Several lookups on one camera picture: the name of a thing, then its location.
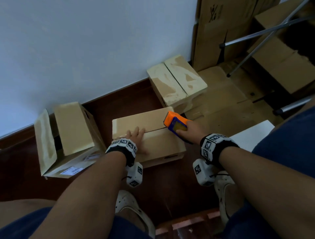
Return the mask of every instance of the wooden floor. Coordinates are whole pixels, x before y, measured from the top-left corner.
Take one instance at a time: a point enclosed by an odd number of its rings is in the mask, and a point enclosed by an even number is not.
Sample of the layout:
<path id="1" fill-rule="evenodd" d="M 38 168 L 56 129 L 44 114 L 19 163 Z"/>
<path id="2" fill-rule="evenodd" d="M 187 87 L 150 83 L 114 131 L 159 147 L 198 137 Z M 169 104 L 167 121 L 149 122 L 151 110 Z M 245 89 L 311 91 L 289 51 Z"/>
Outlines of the wooden floor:
<path id="1" fill-rule="evenodd" d="M 162 108 L 149 80 L 84 105 L 94 115 L 106 146 L 112 139 L 112 120 Z M 192 163 L 199 158 L 197 145 L 186 145 L 183 159 L 144 169 L 142 185 L 130 191 L 155 225 L 218 207 L 213 187 L 197 183 Z M 57 200 L 70 179 L 40 176 L 35 138 L 0 150 L 0 201 L 44 198 Z"/>

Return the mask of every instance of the hand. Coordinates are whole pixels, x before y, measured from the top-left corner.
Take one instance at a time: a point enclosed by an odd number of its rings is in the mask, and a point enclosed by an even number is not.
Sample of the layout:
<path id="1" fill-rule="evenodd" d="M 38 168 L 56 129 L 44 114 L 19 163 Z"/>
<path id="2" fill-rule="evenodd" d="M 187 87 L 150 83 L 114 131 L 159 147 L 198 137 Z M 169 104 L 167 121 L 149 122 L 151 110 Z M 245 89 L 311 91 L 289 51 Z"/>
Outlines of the hand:
<path id="1" fill-rule="evenodd" d="M 188 141 L 198 145 L 200 144 L 201 139 L 208 135 L 197 122 L 191 120 L 187 121 L 187 131 L 176 130 L 176 133 Z"/>
<path id="2" fill-rule="evenodd" d="M 136 127 L 133 133 L 130 130 L 127 131 L 126 139 L 131 139 L 137 146 L 138 153 L 140 154 L 147 154 L 148 152 L 142 148 L 142 138 L 145 133 L 145 129 L 139 131 L 139 127 Z"/>

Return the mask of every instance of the person's left hand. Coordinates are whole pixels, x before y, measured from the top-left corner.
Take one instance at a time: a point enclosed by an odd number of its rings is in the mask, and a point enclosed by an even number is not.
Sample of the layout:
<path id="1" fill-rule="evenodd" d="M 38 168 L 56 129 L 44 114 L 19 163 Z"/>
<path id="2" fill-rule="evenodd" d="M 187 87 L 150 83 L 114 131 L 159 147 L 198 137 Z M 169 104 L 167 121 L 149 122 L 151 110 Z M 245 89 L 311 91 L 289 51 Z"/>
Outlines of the person's left hand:
<path id="1" fill-rule="evenodd" d="M 148 152 L 144 148 L 142 148 L 142 138 L 145 131 L 146 131 L 145 129 L 139 131 L 139 127 L 136 127 L 133 133 L 131 133 L 130 130 L 128 130 L 126 134 L 126 139 L 131 139 L 132 142 L 136 144 L 138 149 L 137 153 L 140 154 L 148 154 Z"/>

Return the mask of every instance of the metal pole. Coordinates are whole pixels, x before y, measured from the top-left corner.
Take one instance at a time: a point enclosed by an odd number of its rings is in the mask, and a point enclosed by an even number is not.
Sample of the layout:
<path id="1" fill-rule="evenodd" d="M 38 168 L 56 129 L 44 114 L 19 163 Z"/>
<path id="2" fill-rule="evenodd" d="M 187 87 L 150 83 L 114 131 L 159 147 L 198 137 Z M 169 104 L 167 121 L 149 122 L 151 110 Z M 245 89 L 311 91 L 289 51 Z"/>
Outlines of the metal pole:
<path id="1" fill-rule="evenodd" d="M 282 107 L 282 108 L 280 108 L 280 109 L 278 109 L 278 110 L 274 110 L 274 111 L 273 111 L 273 114 L 274 114 L 274 115 L 280 115 L 280 114 L 282 114 L 282 113 L 284 113 L 284 112 L 286 112 L 286 111 L 292 110 L 292 109 L 294 109 L 294 108 L 296 108 L 296 107 L 299 107 L 299 106 L 301 106 L 301 105 L 306 104 L 306 103 L 309 102 L 312 98 L 315 98 L 315 95 L 311 95 L 311 96 L 305 97 L 305 98 L 303 98 L 303 99 L 301 99 L 301 100 L 298 100 L 298 101 L 296 101 L 296 102 L 294 102 L 294 103 L 292 103 L 292 104 L 289 104 L 289 105 L 287 105 L 287 106 L 284 106 L 284 107 Z"/>
<path id="2" fill-rule="evenodd" d="M 253 33 L 253 34 L 250 34 L 250 35 L 247 35 L 245 37 L 241 37 L 241 38 L 235 39 L 235 40 L 230 41 L 230 42 L 221 43 L 219 45 L 219 47 L 220 48 L 224 48 L 226 46 L 229 46 L 229 45 L 232 45 L 232 44 L 235 44 L 235 43 L 238 43 L 238 42 L 246 41 L 246 40 L 255 38 L 257 36 L 261 36 L 263 34 L 266 34 L 268 32 L 279 30 L 281 28 L 285 28 L 285 27 L 291 26 L 293 24 L 296 24 L 296 23 L 299 23 L 299 22 L 302 22 L 302 21 L 307 21 L 307 20 L 310 20 L 310 19 L 313 19 L 313 18 L 315 18 L 315 15 L 310 15 L 310 16 L 307 16 L 307 17 L 301 17 L 301 18 L 289 21 L 287 23 L 280 24 L 280 25 L 277 25 L 277 26 L 274 26 L 274 27 L 271 27 L 271 28 L 268 28 L 268 29 L 265 29 L 265 30 L 262 30 L 262 31 L 259 31 L 259 32 Z"/>
<path id="3" fill-rule="evenodd" d="M 305 4 L 308 3 L 309 0 L 304 0 L 303 2 L 300 3 L 300 5 L 298 5 L 298 7 L 290 13 L 289 16 L 287 16 L 281 24 L 283 23 L 287 23 L 291 17 L 293 17 Z M 239 63 L 230 73 L 228 73 L 226 76 L 230 77 L 241 65 L 244 64 L 244 62 L 246 62 L 255 52 L 257 52 L 259 50 L 259 48 L 265 44 L 265 42 L 267 42 L 274 34 L 276 33 L 276 31 L 271 32 L 251 53 L 249 53 L 242 61 L 241 63 Z"/>

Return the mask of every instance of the shoe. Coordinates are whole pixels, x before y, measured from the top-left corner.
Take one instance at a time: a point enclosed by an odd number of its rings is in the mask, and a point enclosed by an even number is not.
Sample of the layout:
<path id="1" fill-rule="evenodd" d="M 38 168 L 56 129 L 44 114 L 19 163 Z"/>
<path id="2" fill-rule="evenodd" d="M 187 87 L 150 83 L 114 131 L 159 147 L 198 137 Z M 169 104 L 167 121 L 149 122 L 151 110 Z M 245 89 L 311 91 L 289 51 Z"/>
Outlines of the shoe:
<path id="1" fill-rule="evenodd" d="M 220 209 L 220 216 L 224 225 L 227 224 L 229 221 L 229 215 L 226 212 L 225 206 L 225 188 L 229 184 L 235 184 L 233 179 L 228 175 L 227 171 L 220 171 L 218 175 L 215 177 L 215 192 L 219 198 L 219 209 Z"/>
<path id="2" fill-rule="evenodd" d="M 128 191 L 120 190 L 116 201 L 115 213 L 118 213 L 125 208 L 134 211 L 142 219 L 149 236 L 155 238 L 155 226 L 148 215 L 139 208 L 135 197 Z"/>

